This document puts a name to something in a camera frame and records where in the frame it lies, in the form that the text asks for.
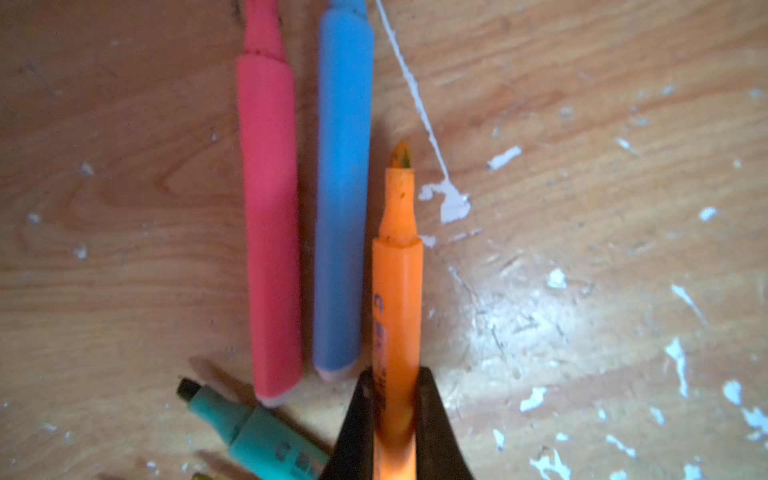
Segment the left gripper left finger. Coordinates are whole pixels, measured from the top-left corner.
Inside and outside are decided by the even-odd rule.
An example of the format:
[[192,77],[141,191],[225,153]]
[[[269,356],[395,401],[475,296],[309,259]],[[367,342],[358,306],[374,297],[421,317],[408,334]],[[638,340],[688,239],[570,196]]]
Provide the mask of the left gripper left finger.
[[374,476],[374,381],[372,369],[358,377],[332,455],[320,480],[372,480]]

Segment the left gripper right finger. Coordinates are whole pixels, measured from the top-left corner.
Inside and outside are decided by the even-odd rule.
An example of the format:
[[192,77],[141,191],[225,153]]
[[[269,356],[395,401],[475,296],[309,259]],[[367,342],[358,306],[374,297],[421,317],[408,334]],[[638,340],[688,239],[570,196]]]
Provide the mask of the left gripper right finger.
[[416,478],[472,480],[432,371],[421,367],[417,378]]

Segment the blue highlighter pen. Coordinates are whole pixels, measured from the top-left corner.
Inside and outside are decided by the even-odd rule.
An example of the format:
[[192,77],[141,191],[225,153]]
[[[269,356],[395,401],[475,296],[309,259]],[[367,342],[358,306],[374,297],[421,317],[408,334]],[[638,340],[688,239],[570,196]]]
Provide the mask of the blue highlighter pen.
[[313,365],[326,382],[361,355],[374,31],[363,1],[331,1],[319,26]]

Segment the orange highlighter pen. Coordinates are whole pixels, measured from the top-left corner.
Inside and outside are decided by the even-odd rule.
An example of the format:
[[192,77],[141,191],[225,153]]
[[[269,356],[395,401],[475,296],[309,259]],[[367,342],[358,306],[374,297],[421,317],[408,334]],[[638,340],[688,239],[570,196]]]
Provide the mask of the orange highlighter pen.
[[385,170],[384,207],[372,241],[375,479],[414,479],[424,245],[414,209],[415,171],[399,142]]

